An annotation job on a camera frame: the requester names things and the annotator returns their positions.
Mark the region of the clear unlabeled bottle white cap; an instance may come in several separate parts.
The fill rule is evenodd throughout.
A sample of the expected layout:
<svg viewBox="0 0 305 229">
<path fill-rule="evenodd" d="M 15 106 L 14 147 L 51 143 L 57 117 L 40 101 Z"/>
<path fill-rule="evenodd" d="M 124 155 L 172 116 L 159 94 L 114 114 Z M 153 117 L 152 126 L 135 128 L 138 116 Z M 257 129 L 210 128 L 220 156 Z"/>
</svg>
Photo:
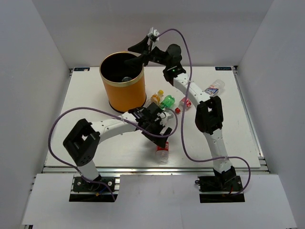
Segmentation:
<svg viewBox="0 0 305 229">
<path fill-rule="evenodd" d="M 122 83 L 129 82 L 131 80 L 132 80 L 131 77 L 124 77 L 124 78 L 122 78 Z"/>
</svg>

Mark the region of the crushed green plastic bottle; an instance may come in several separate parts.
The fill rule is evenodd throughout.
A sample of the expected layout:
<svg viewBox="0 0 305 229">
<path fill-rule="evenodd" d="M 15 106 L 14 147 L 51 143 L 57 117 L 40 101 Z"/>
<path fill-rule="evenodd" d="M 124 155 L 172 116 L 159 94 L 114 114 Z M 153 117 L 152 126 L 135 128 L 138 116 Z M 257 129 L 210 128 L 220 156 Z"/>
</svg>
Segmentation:
<svg viewBox="0 0 305 229">
<path fill-rule="evenodd" d="M 161 109 L 171 108 L 175 103 L 175 98 L 171 95 L 167 95 L 159 104 Z"/>
</svg>

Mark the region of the clear bottle red label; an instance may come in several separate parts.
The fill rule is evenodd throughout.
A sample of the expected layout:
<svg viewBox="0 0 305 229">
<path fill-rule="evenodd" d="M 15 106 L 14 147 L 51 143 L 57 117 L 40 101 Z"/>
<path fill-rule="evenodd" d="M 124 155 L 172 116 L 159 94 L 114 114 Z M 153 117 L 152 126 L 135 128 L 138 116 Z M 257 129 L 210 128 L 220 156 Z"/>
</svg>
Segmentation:
<svg viewBox="0 0 305 229">
<path fill-rule="evenodd" d="M 175 108 L 175 112 L 177 114 L 180 114 L 183 111 L 183 108 L 185 106 L 185 110 L 189 110 L 192 106 L 192 103 L 189 99 L 186 99 L 185 97 L 180 100 L 178 106 Z"/>
</svg>

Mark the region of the clear bottle yellow cap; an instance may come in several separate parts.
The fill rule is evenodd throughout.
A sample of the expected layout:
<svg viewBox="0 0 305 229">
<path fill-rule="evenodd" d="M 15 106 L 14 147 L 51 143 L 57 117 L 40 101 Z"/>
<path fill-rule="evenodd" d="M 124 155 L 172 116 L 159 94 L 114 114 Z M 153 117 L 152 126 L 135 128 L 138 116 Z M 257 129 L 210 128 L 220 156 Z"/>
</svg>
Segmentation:
<svg viewBox="0 0 305 229">
<path fill-rule="evenodd" d="M 163 90 L 159 90 L 157 91 L 156 93 L 154 93 L 152 96 L 151 96 L 151 101 L 156 103 L 156 104 L 159 104 L 161 102 L 161 99 L 163 97 Z"/>
</svg>

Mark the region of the clear bottle blue orange label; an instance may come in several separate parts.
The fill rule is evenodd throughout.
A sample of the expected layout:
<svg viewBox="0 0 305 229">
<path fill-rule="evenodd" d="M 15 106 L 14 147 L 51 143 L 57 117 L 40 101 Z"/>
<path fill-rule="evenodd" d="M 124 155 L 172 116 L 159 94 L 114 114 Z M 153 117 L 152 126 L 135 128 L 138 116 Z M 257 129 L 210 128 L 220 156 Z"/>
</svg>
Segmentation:
<svg viewBox="0 0 305 229">
<path fill-rule="evenodd" d="M 224 87 L 225 83 L 222 80 L 217 79 L 209 87 L 207 87 L 204 92 L 210 97 L 215 97 L 224 90 Z"/>
</svg>

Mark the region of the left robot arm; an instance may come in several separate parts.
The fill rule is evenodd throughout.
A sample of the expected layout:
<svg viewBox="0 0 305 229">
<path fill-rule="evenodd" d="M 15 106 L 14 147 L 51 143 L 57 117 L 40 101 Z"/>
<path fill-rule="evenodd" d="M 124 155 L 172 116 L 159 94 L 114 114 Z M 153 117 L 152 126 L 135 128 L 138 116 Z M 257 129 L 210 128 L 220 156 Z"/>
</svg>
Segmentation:
<svg viewBox="0 0 305 229">
<path fill-rule="evenodd" d="M 89 190 L 100 187 L 101 176 L 93 162 L 98 145 L 112 137 L 143 129 L 142 134 L 157 146 L 164 147 L 172 129 L 166 127 L 173 118 L 156 104 L 144 107 L 144 67 L 126 61 L 135 58 L 130 52 L 117 52 L 106 57 L 100 65 L 100 75 L 111 108 L 120 113 L 118 118 L 100 122 L 79 120 L 63 141 Z"/>
</svg>

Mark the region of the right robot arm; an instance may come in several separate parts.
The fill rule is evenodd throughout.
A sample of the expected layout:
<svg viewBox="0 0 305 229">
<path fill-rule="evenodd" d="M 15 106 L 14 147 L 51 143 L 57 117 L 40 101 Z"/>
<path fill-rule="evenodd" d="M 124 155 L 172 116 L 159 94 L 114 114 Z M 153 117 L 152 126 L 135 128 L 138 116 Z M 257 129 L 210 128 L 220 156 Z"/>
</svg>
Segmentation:
<svg viewBox="0 0 305 229">
<path fill-rule="evenodd" d="M 164 78 L 176 89 L 181 91 L 196 108 L 195 124 L 205 136 L 213 159 L 215 184 L 220 190 L 232 188 L 236 178 L 235 168 L 228 158 L 224 145 L 222 127 L 222 102 L 218 96 L 210 97 L 204 90 L 189 79 L 186 70 L 181 65 L 181 48 L 171 44 L 162 51 L 146 36 L 141 42 L 128 48 L 128 51 L 139 54 L 138 57 L 126 61 L 135 67 L 146 66 L 154 62 L 165 66 Z"/>
</svg>

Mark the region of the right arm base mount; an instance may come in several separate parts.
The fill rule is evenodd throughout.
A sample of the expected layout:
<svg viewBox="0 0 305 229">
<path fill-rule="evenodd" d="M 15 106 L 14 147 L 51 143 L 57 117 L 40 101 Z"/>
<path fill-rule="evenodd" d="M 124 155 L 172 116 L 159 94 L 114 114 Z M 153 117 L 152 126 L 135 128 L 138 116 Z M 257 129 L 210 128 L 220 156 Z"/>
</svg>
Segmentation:
<svg viewBox="0 0 305 229">
<path fill-rule="evenodd" d="M 213 176 L 200 176 L 194 182 L 199 188 L 200 203 L 242 203 L 245 202 L 240 176 L 224 186 Z"/>
</svg>

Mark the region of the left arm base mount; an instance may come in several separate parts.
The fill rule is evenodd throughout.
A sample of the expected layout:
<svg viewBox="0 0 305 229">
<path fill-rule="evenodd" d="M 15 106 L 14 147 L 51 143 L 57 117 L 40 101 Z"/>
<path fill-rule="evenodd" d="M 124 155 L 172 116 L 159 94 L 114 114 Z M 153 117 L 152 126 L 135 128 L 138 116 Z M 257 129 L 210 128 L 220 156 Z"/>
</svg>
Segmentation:
<svg viewBox="0 0 305 229">
<path fill-rule="evenodd" d="M 120 179 L 118 177 L 101 177 L 101 182 L 108 185 L 114 195 L 114 198 L 117 198 Z M 72 180 L 69 201 L 108 203 L 114 202 L 114 199 L 105 185 L 91 184 L 85 181 L 82 177 L 75 176 Z"/>
</svg>

